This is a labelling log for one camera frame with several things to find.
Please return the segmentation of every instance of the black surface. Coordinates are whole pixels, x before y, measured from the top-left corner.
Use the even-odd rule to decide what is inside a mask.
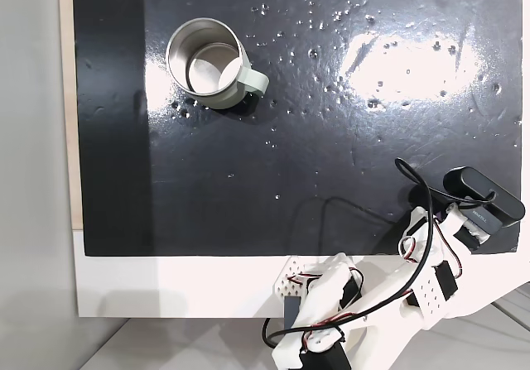
[[[176,89],[167,41],[195,17],[269,76],[258,103]],[[87,255],[395,253],[396,156],[436,188],[473,166],[519,197],[522,0],[75,0],[75,37]]]

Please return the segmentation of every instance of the mug rim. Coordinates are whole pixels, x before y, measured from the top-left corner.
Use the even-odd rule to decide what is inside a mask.
[[[189,20],[185,23],[183,23],[182,25],[180,25],[178,28],[176,28],[176,31],[173,32],[173,35],[171,35],[171,38],[170,40],[168,41],[167,43],[167,48],[166,48],[166,68],[167,68],[167,71],[169,72],[169,74],[171,75],[171,77],[173,78],[173,80],[175,81],[176,85],[179,86],[179,88],[183,89],[185,92],[187,92],[189,95],[194,95],[196,97],[211,97],[213,95],[216,95],[216,94],[221,94],[223,93],[224,91],[228,90],[232,84],[234,84],[234,82],[237,81],[238,79],[238,74],[237,73],[233,78],[232,80],[230,81],[230,83],[226,84],[222,89],[219,89],[217,91],[212,91],[211,93],[196,93],[195,91],[193,90],[190,90],[186,87],[184,87],[178,80],[177,78],[173,75],[173,71],[171,70],[171,66],[170,66],[170,63],[169,63],[169,52],[170,52],[170,48],[171,48],[171,45],[173,44],[173,41],[175,40],[175,37],[184,29],[186,28],[187,26],[189,26],[190,24],[193,24],[195,22],[198,22],[198,21],[211,21],[211,22],[215,22],[219,25],[221,25],[223,28],[225,28],[226,30],[228,30],[228,32],[230,32],[230,34],[232,35],[232,37],[235,39],[235,42],[238,44],[238,57],[239,57],[239,69],[241,70],[241,66],[243,65],[243,51],[242,51],[242,48],[241,48],[241,42],[239,41],[238,37],[235,35],[234,31],[232,31],[230,29],[229,26],[227,26],[225,23],[219,21],[219,20],[216,20],[214,18],[208,18],[208,17],[199,17],[199,18],[194,18],[192,20]]]

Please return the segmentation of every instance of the gray wall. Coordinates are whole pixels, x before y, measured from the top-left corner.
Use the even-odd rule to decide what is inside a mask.
[[[76,315],[58,0],[0,0],[0,368],[80,368],[122,323]]]

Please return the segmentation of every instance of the white bracket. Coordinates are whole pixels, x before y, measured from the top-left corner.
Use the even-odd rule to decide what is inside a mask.
[[[289,257],[280,276],[274,283],[274,295],[283,302],[285,296],[301,297],[302,285],[298,285],[289,281],[289,277],[298,275],[304,272],[304,261],[301,257]]]

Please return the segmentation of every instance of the black cable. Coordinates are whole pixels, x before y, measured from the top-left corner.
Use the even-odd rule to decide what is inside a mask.
[[[405,173],[403,173],[403,174],[410,181],[412,181],[413,183],[420,185],[420,183],[415,179],[414,175],[409,175],[409,174],[405,174]],[[431,190],[431,192],[434,192],[436,194],[445,196],[447,199],[454,200],[455,202],[476,204],[475,206],[465,206],[465,209],[474,209],[475,207],[478,207],[478,206],[484,206],[484,205],[487,205],[487,204],[491,204],[491,202],[493,202],[495,200],[495,198],[497,197],[497,194],[495,192],[493,192],[493,191],[489,192],[489,194],[488,194],[488,196],[486,196],[485,200],[480,200],[480,199],[461,198],[459,196],[454,196],[454,195],[448,194],[447,192],[444,192],[442,190],[437,190],[435,188],[432,188],[431,186],[429,186],[429,190]]]
[[[362,312],[359,312],[358,314],[352,314],[351,316],[344,317],[343,319],[340,319],[340,320],[331,321],[331,322],[329,322],[327,324],[322,324],[322,325],[317,325],[317,326],[295,327],[295,328],[292,328],[292,329],[279,330],[279,331],[277,331],[275,333],[272,333],[272,334],[267,336],[267,325],[268,325],[268,321],[270,321],[270,320],[265,320],[265,324],[263,325],[263,330],[262,330],[262,337],[263,337],[263,341],[265,342],[265,344],[268,347],[274,347],[275,348],[277,346],[277,343],[272,341],[272,339],[276,338],[276,337],[279,337],[279,336],[282,336],[282,335],[291,334],[291,333],[304,333],[304,332],[309,332],[309,331],[318,331],[318,330],[325,330],[325,329],[336,329],[338,326],[341,326],[342,324],[346,324],[346,323],[351,322],[353,320],[356,320],[356,319],[359,319],[359,318],[363,318],[364,316],[370,315],[373,312],[375,312],[376,310],[379,310],[379,309],[383,308],[385,305],[388,305],[391,302],[401,298],[404,294],[406,294],[406,292],[408,291],[410,286],[417,279],[418,275],[420,274],[420,272],[422,271],[423,267],[426,264],[426,261],[427,261],[427,258],[429,257],[429,253],[431,251],[431,246],[432,246],[432,233],[433,233],[433,229],[434,229],[434,211],[433,211],[433,208],[432,208],[431,188],[425,182],[423,177],[420,174],[418,174],[403,159],[397,158],[395,160],[395,164],[396,164],[397,169],[399,171],[401,171],[401,173],[404,176],[406,176],[409,180],[412,180],[412,181],[416,182],[417,184],[421,185],[423,188],[425,188],[426,197],[427,197],[427,225],[428,225],[428,230],[427,230],[427,240],[426,240],[426,244],[425,244],[425,251],[423,252],[422,259],[417,264],[417,267],[414,270],[414,272],[412,273],[410,279],[407,281],[407,283],[405,283],[405,285],[403,285],[403,287],[401,289],[399,289],[396,293],[392,294],[386,300],[383,300],[383,301],[379,302],[378,304],[374,305],[373,307],[368,308],[367,310],[364,310]]]
[[[270,343],[267,339],[267,327],[268,327],[268,324],[269,322],[271,321],[271,318],[266,318],[265,319],[265,323],[263,323],[263,327],[262,327],[262,340],[263,342],[269,347],[269,348],[272,348],[272,349],[275,349],[276,345],[274,343]]]

